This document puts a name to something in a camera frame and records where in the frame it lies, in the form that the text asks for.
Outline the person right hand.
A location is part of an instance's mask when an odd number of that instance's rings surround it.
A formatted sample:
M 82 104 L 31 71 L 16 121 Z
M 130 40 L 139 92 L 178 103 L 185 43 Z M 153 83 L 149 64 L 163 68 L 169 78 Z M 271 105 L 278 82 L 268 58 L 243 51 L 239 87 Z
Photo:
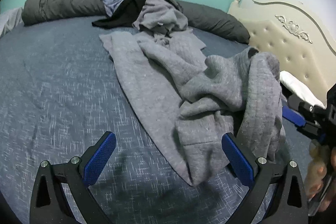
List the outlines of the person right hand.
M 331 173 L 335 173 L 335 148 L 331 149 L 327 145 L 320 145 L 316 140 L 312 140 L 309 146 L 309 155 L 312 160 L 307 168 L 304 187 L 307 199 L 311 201 L 314 196 L 323 192 L 322 188 L 326 184 L 323 179 L 327 175 L 328 164 L 331 164 L 333 168 Z M 329 184 L 321 203 L 309 206 L 308 216 L 325 211 L 333 201 L 335 201 L 335 180 Z

